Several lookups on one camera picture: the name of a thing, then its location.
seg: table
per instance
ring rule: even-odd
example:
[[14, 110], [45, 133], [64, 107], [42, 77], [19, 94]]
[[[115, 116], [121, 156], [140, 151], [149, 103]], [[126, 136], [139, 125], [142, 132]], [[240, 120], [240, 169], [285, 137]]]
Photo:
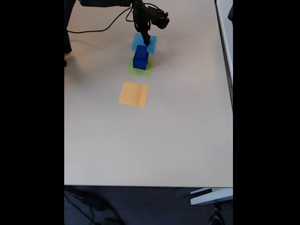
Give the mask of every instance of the table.
[[[152, 0], [169, 13], [150, 77], [127, 74], [134, 25], [69, 34], [65, 185], [233, 187], [233, 110], [213, 0]], [[73, 8], [68, 30], [106, 28], [122, 7]], [[149, 86], [146, 107], [119, 104], [124, 81]]]

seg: blue cube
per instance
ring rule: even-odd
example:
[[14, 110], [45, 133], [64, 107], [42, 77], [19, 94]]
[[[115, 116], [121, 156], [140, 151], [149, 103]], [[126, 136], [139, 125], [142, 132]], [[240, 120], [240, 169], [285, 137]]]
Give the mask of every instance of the blue cube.
[[138, 45], [133, 58], [133, 67], [145, 70], [148, 63], [147, 46]]

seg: dark floor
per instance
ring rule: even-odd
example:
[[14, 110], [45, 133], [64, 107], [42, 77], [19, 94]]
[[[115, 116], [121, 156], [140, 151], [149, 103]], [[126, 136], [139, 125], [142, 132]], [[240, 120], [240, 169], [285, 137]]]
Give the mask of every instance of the dark floor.
[[[196, 188], [175, 187], [94, 187], [77, 186], [106, 199], [118, 212], [126, 225], [209, 225], [213, 204], [190, 205], [189, 192]], [[89, 207], [71, 195], [67, 196], [87, 215]], [[221, 202], [226, 225], [233, 225], [233, 200]], [[115, 218], [110, 211], [94, 211], [95, 221]], [[90, 221], [65, 198], [65, 225], [89, 225]]]

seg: light blue square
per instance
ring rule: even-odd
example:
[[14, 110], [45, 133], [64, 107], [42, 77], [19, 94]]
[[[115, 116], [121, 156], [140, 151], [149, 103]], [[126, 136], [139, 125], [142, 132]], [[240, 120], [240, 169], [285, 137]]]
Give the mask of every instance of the light blue square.
[[[157, 36], [150, 35], [150, 44], [147, 46], [147, 52], [152, 53], [152, 54], [154, 53], [155, 45], [156, 45], [156, 39], [157, 39]], [[146, 46], [144, 44], [144, 40], [143, 40], [142, 35], [140, 33], [135, 33], [135, 38], [133, 39], [131, 50], [135, 51], [138, 45]]]

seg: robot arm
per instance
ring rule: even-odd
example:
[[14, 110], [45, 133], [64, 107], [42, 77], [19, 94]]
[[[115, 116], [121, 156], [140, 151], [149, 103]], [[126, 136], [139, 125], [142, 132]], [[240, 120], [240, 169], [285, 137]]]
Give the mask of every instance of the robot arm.
[[[65, 6], [65, 53], [70, 53], [72, 51], [67, 26], [71, 16], [71, 12], [76, 0], [64, 0]], [[146, 7], [142, 0], [79, 0], [82, 6], [88, 7], [112, 7], [112, 6], [122, 6], [129, 7], [132, 4], [133, 7], [133, 19], [135, 23], [135, 29], [140, 32], [145, 45], [149, 45], [150, 37], [148, 31], [150, 30], [151, 23], [163, 29], [169, 23], [168, 13], [162, 10], [158, 10], [152, 7]]]

